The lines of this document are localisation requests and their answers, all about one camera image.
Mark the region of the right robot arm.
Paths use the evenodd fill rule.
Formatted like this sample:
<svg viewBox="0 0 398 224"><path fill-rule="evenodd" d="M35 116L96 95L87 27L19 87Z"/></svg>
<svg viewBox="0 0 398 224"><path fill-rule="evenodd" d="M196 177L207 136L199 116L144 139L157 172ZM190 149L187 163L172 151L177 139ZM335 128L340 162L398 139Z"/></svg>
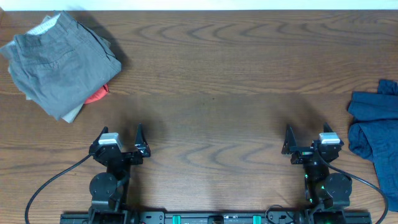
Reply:
<svg viewBox="0 0 398 224"><path fill-rule="evenodd" d="M299 146L291 125L287 125L282 154L290 163L303 165L307 208L295 212L293 223L338 223L345 221L344 208L350 205L352 179L340 172L330 172L330 162L339 157L344 142L328 124L310 146Z"/></svg>

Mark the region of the navy blue shorts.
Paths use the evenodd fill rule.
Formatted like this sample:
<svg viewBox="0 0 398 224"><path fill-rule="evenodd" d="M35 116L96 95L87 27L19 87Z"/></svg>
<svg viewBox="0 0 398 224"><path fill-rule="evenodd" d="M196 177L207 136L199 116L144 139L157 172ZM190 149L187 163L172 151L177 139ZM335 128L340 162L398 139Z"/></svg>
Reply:
<svg viewBox="0 0 398 224"><path fill-rule="evenodd" d="M356 91L348 112L353 116L351 152L371 161L389 210L397 211L397 82L380 80L376 93Z"/></svg>

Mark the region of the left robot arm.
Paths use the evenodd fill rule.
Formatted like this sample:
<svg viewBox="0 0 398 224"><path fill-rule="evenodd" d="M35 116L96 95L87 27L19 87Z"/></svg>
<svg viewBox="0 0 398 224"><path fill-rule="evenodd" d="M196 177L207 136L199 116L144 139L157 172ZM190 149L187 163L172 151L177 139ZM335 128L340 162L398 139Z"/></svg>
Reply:
<svg viewBox="0 0 398 224"><path fill-rule="evenodd" d="M131 166L141 165L150 157L150 147L144 137L142 124L137 127L134 141L136 150L122 152L118 133L104 127L89 148L89 155L106 167L106 172L95 175L90 182L91 207L88 223L140 222L137 211L126 205Z"/></svg>

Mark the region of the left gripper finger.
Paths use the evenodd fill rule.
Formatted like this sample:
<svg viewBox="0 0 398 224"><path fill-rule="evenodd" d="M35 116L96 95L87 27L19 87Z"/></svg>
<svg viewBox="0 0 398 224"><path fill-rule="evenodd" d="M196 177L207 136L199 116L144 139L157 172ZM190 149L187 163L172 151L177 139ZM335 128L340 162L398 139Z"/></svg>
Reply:
<svg viewBox="0 0 398 224"><path fill-rule="evenodd" d="M108 127L105 126L102 131L100 132L100 134L98 135L98 137L92 142L91 146L97 146L99 144L99 140L100 137L102 136L102 134L106 134L108 133Z"/></svg>
<svg viewBox="0 0 398 224"><path fill-rule="evenodd" d="M137 150L141 153L142 157L151 156L150 147L145 139L141 123L139 123L137 127L136 139L134 145L137 148Z"/></svg>

